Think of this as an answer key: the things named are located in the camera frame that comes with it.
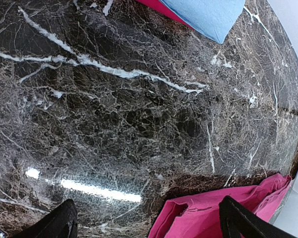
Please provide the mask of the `pink trousers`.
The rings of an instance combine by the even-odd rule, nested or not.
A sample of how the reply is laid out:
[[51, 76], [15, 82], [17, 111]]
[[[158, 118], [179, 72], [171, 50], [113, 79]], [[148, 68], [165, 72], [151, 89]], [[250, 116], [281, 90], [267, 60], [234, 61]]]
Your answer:
[[270, 221], [292, 185], [275, 174], [259, 185], [223, 188], [167, 200], [150, 238], [221, 238], [219, 204], [229, 195], [265, 222]]

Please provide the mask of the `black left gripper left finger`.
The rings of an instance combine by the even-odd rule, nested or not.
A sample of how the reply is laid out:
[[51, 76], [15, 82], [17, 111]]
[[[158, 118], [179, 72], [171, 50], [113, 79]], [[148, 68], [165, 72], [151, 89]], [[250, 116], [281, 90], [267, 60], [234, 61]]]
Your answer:
[[74, 201], [65, 200], [34, 225], [13, 235], [13, 238], [76, 238], [77, 209]]

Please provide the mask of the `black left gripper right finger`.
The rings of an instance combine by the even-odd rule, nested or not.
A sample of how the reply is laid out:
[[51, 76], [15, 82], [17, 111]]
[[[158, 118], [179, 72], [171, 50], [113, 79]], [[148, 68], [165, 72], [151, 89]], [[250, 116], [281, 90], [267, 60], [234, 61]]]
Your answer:
[[230, 196], [219, 204], [224, 238], [296, 238], [263, 221]]

